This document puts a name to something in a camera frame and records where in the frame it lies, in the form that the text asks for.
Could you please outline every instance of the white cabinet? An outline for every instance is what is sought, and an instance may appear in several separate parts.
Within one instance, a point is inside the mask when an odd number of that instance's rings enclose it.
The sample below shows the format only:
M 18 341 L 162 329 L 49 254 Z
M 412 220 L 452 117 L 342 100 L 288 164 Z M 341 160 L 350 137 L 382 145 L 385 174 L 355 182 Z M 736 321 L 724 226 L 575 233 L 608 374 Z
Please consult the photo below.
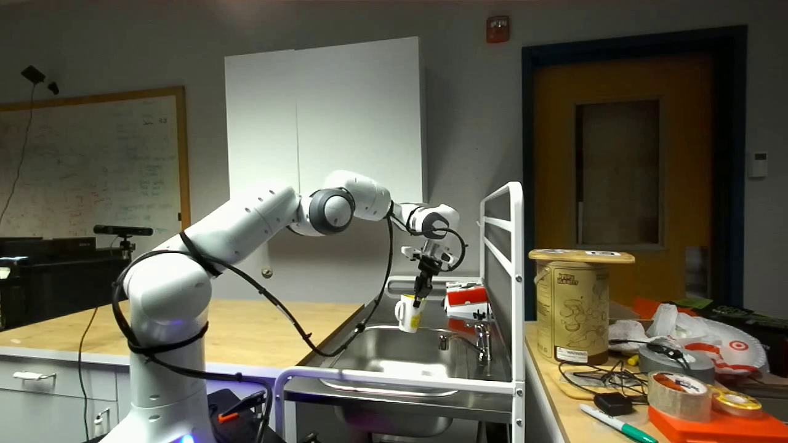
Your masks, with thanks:
M 78 364 L 4 356 L 0 410 L 0 441 L 86 441 L 119 421 L 117 374 L 84 367 L 80 382 Z
M 225 59 L 230 188 L 281 176 L 300 191 L 355 170 L 423 202 L 420 38 Z

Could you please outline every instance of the door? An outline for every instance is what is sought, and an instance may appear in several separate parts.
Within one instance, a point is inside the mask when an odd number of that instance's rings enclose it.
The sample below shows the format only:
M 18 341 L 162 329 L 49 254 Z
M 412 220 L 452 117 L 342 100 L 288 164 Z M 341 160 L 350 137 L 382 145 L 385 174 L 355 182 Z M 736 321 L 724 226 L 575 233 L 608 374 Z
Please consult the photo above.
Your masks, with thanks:
M 713 255 L 713 55 L 534 71 L 532 240 L 628 250 L 612 294 L 705 292 Z

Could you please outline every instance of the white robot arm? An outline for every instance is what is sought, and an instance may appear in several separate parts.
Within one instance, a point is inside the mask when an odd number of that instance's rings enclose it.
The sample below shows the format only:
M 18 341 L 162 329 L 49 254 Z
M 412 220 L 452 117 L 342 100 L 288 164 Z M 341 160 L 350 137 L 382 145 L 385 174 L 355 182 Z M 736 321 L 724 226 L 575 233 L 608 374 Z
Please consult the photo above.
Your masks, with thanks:
M 452 207 L 395 204 L 369 176 L 332 171 L 326 186 L 299 197 L 294 186 L 263 186 L 230 199 L 191 229 L 140 255 L 122 276 L 129 316 L 117 308 L 130 345 L 130 412 L 105 437 L 106 443 L 213 443 L 206 378 L 186 377 L 206 369 L 209 278 L 247 257 L 283 229 L 304 235 L 339 233 L 352 219 L 393 217 L 405 230 L 443 238 L 459 224 Z M 422 284 L 443 266 L 459 266 L 447 250 L 430 245 L 414 254 Z

